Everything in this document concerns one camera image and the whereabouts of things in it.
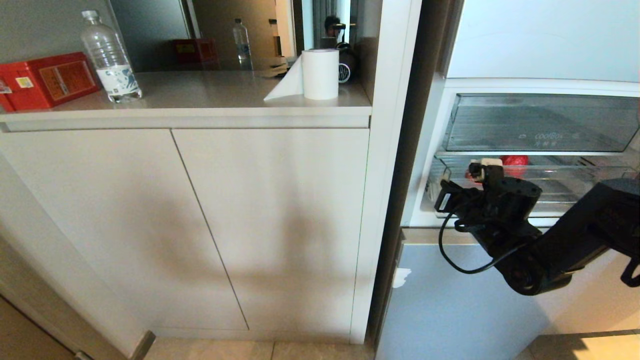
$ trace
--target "crisper drawer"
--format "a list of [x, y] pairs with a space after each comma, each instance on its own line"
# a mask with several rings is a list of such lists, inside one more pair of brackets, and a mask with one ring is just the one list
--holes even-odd
[[624, 151], [638, 99], [557, 94], [458, 94], [445, 151]]
[[[470, 156], [441, 156], [433, 160], [427, 183], [428, 199], [435, 203], [440, 180], [449, 179], [463, 188], [482, 189], [471, 180], [467, 167]], [[569, 210], [597, 182], [605, 179], [633, 178], [637, 172], [625, 166], [584, 166], [579, 156], [529, 156], [529, 165], [504, 166], [504, 175], [525, 179], [542, 189], [532, 217], [556, 217]], [[446, 214], [436, 213], [438, 217]]]

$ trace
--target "mirror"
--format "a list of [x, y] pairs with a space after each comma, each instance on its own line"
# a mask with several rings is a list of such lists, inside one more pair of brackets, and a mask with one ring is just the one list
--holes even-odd
[[358, 0], [110, 1], [136, 72], [246, 70], [234, 40], [236, 19], [247, 30], [253, 70], [302, 50], [356, 41]]

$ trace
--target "floor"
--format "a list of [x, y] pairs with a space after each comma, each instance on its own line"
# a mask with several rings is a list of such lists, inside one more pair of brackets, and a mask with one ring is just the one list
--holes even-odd
[[640, 360], [640, 330], [538, 336], [515, 360]]
[[[364, 345], [158, 338], [145, 360], [373, 360]], [[538, 336], [515, 360], [640, 360], [640, 330]]]
[[365, 345], [158, 338], [145, 360], [373, 360]]

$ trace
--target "black cable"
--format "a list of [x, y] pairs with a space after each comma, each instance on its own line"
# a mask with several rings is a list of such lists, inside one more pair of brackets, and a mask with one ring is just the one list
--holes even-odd
[[[474, 201], [477, 198], [471, 199], [467, 202], [465, 202], [462, 205], [466, 205], [469, 202]], [[462, 205], [457, 206], [455, 209], [451, 210], [451, 212], [447, 215], [447, 217], [444, 219], [444, 222], [442, 223], [442, 226], [440, 227], [440, 234], [438, 234], [438, 246], [440, 247], [440, 253], [442, 254], [442, 257], [447, 260], [447, 262], [449, 263], [449, 265], [451, 265], [454, 269], [456, 269], [457, 271], [463, 273], [463, 274], [477, 274], [479, 272], [483, 272], [485, 270], [488, 270], [490, 268], [492, 268], [494, 265], [496, 265], [497, 263], [499, 263], [500, 261], [504, 260], [507, 256], [513, 254], [514, 252], [516, 252], [518, 249], [520, 249], [521, 247], [525, 246], [526, 243], [520, 244], [519, 246], [505, 252], [503, 255], [493, 259], [493, 261], [491, 261], [490, 263], [488, 263], [485, 266], [481, 266], [477, 269], [473, 269], [473, 270], [465, 270], [461, 267], [459, 267], [458, 265], [456, 265], [451, 259], [449, 259], [449, 257], [447, 256], [447, 254], [445, 254], [444, 252], [444, 246], [442, 246], [442, 234], [444, 232], [445, 227], [447, 226], [447, 223], [449, 222], [449, 219], [453, 216], [453, 213], [460, 208]]]

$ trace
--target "paper towel roll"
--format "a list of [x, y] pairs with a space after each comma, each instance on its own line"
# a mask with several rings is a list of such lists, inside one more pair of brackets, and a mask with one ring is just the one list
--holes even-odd
[[282, 80], [267, 94], [265, 101], [302, 94], [302, 57], [298, 58]]
[[338, 57], [336, 49], [302, 52], [302, 85], [307, 99], [327, 100], [338, 96]]

